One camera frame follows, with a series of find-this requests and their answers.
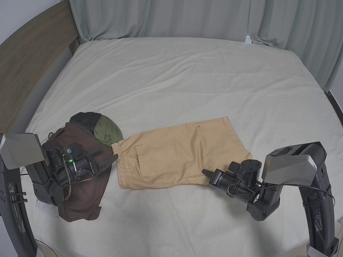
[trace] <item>brown fabric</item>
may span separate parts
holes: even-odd
[[[114,143],[122,188],[208,184],[202,169],[226,171],[251,159],[227,117],[132,135]]]
[[[100,143],[90,131],[75,123],[66,123],[65,128],[56,131],[49,140],[59,142],[65,152],[68,146],[75,142],[81,144],[84,149],[102,146],[103,150],[93,156],[96,162],[102,162],[113,155],[110,147]],[[69,199],[58,207],[59,216],[68,222],[98,218],[101,209],[99,204],[104,195],[110,173],[111,168],[108,168],[89,181],[73,184]],[[67,187],[64,189],[65,196],[68,195],[68,192],[69,188]]]

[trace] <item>bed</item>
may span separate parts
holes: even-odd
[[[275,148],[319,140],[328,153],[335,220],[343,216],[343,129],[293,52],[204,38],[90,41],[58,75],[26,132],[43,143],[79,111],[110,117],[124,138],[228,116],[260,161]],[[211,186],[123,190],[113,166],[99,218],[68,223],[36,207],[28,177],[22,185],[35,238],[75,257],[279,256],[308,240],[294,187],[285,187],[280,207],[256,222],[242,202]]]

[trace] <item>beige shorts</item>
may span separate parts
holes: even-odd
[[[142,132],[114,143],[122,188],[208,184],[202,169],[251,159],[227,117]]]

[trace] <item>curtain fold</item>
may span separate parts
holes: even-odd
[[[251,0],[255,44],[293,51],[328,90],[343,43],[343,0]]]
[[[143,36],[245,41],[250,0],[69,0],[81,42]]]

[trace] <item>wooden headboard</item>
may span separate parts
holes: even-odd
[[[68,46],[75,52],[78,36],[69,1],[64,0],[0,45],[0,133],[11,131],[31,91],[62,52]]]

